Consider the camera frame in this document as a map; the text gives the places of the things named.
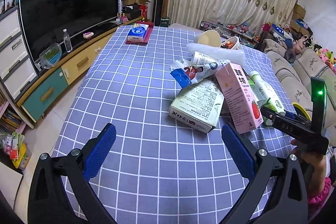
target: pink milk carton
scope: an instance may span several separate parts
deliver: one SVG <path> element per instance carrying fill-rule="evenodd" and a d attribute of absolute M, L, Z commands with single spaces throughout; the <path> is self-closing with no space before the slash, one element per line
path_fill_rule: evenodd
<path fill-rule="evenodd" d="M 240 65 L 228 63 L 216 77 L 239 134 L 256 129 L 263 122 L 253 91 Z"/>

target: tower fan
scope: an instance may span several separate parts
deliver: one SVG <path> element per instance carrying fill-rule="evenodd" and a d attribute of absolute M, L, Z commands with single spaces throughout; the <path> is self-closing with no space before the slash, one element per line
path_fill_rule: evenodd
<path fill-rule="evenodd" d="M 154 0 L 152 20 L 154 26 L 160 26 L 163 0 Z"/>

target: white storage drawer unit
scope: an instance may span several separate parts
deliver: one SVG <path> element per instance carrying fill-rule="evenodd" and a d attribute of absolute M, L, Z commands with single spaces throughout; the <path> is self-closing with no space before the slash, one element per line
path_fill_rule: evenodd
<path fill-rule="evenodd" d="M 28 56 L 21 32 L 0 47 L 0 77 L 4 79 L 16 64 Z"/>
<path fill-rule="evenodd" d="M 19 67 L 4 80 L 7 90 L 14 100 L 17 99 L 21 91 L 37 76 L 29 56 L 21 60 L 17 66 Z"/>
<path fill-rule="evenodd" d="M 20 31 L 18 9 L 16 9 L 0 21 L 0 47 Z"/>

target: hanging decoration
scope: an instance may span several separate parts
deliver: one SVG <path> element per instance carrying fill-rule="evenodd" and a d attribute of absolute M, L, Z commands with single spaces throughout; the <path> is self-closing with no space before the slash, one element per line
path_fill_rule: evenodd
<path fill-rule="evenodd" d="M 263 5 L 262 9 L 265 11 L 267 9 L 267 2 Z"/>
<path fill-rule="evenodd" d="M 278 21 L 279 22 L 280 22 L 281 18 L 282 18 L 282 12 L 280 12 L 280 14 L 278 15 Z"/>

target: drawer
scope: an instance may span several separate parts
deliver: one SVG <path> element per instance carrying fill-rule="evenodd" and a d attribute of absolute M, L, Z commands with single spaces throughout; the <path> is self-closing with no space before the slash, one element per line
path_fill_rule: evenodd
<path fill-rule="evenodd" d="M 58 68 L 29 95 L 23 107 L 37 121 L 67 86 L 64 74 L 61 68 Z"/>
<path fill-rule="evenodd" d="M 28 55 L 28 51 L 23 42 L 21 32 L 16 34 L 13 39 L 6 42 L 2 49 L 0 47 L 0 77 L 4 79 L 10 70 L 14 69 L 23 58 Z"/>
<path fill-rule="evenodd" d="M 22 64 L 4 80 L 7 90 L 14 100 L 18 99 L 20 92 L 37 76 L 29 56 L 26 56 L 21 63 Z"/>
<path fill-rule="evenodd" d="M 110 36 L 107 36 L 98 40 L 62 65 L 61 68 L 69 85 L 91 67 L 98 53 L 105 47 L 109 39 Z"/>
<path fill-rule="evenodd" d="M 0 47 L 20 31 L 18 10 L 16 9 L 0 21 Z"/>

